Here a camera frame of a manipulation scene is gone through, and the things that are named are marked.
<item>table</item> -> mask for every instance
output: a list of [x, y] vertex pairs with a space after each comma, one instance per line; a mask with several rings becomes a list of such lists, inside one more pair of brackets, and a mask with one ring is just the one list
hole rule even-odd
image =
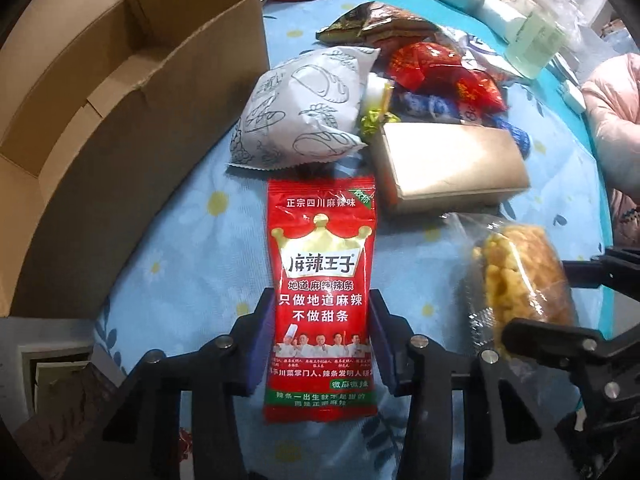
[[[363, 1], [268, 3], [264, 24], [271, 65], [322, 48], [315, 31]], [[504, 49], [482, 23], [436, 0], [382, 1], [462, 28], [499, 52]], [[517, 221], [545, 226], [562, 258], [589, 258], [611, 243], [606, 196], [583, 118], [566, 107], [557, 86], [545, 70], [532, 88], [513, 86], [508, 91], [510, 121], [530, 133], [534, 149], [526, 162], [532, 189], [505, 203], [502, 212]], [[165, 205], [123, 269], [96, 323], [98, 342], [124, 371], [148, 349], [180, 354], [228, 332], [271, 285], [265, 224], [269, 174], [228, 167], [229, 142], [227, 134]], [[358, 154], [341, 160], [331, 171], [345, 176], [369, 168]], [[380, 216], [372, 287], [382, 291], [391, 312], [405, 316], [415, 332], [453, 351], [470, 351], [466, 311], [456, 295], [464, 273], [459, 240], [439, 218]], [[603, 301], [604, 296], [602, 290], [574, 292], [580, 322], [600, 326], [609, 334], [610, 300]], [[558, 385], [558, 378], [551, 376], [543, 380], [552, 384], [539, 384], [540, 395], [552, 399], [558, 415], [573, 408], [575, 399], [566, 393], [566, 383]], [[264, 384], [250, 399], [236, 399], [247, 467], [273, 479], [392, 478], [408, 399], [389, 396], [378, 376], [375, 391], [377, 417], [337, 424], [264, 425], [260, 412]], [[189, 405], [186, 396], [185, 427], [190, 426]], [[456, 406], [460, 413], [460, 399]], [[454, 448], [455, 463], [460, 465], [459, 426], [458, 430]]]

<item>cardboard box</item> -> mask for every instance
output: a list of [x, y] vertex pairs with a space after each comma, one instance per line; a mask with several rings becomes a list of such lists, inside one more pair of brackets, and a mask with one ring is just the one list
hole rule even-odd
[[371, 141], [378, 189], [395, 213], [473, 211], [529, 189], [506, 130], [387, 123]]
[[56, 1], [0, 50], [0, 316], [95, 317], [269, 67], [260, 0]]

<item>gold crown logo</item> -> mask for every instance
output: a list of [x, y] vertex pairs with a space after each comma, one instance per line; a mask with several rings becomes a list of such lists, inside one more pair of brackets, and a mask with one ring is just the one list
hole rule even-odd
[[[316, 228], [300, 238], [287, 238], [281, 227], [271, 230], [271, 236], [278, 243], [282, 266], [290, 278], [315, 275], [353, 276], [364, 243], [373, 230], [363, 225], [358, 229], [357, 236], [340, 238], [326, 228], [328, 221], [327, 215], [317, 214], [314, 216]], [[306, 254], [306, 267], [303, 267], [301, 260]], [[314, 258], [314, 264], [309, 259], [311, 257]]]

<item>blue package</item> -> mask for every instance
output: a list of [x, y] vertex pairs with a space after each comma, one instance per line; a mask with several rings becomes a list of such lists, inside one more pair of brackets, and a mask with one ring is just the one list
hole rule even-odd
[[522, 158], [526, 159], [529, 153], [531, 153], [531, 137], [529, 137], [529, 134], [517, 126], [508, 123], [501, 117], [491, 116], [490, 120], [495, 124], [496, 128], [507, 130], [511, 134], [511, 137], [513, 137], [513, 140], [515, 140], [518, 145]]
[[432, 121], [460, 120], [460, 110], [454, 101], [435, 95], [411, 92], [400, 94], [400, 102], [408, 115]]

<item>red snack package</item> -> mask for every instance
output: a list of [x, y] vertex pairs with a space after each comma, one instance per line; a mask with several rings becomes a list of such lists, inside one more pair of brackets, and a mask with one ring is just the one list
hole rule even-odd
[[460, 54], [436, 43], [414, 43], [396, 51], [387, 73], [411, 92], [459, 100], [486, 114], [507, 110], [487, 73], [462, 66]]
[[373, 177], [269, 182], [276, 327], [268, 422], [376, 413], [367, 333], [374, 193]]

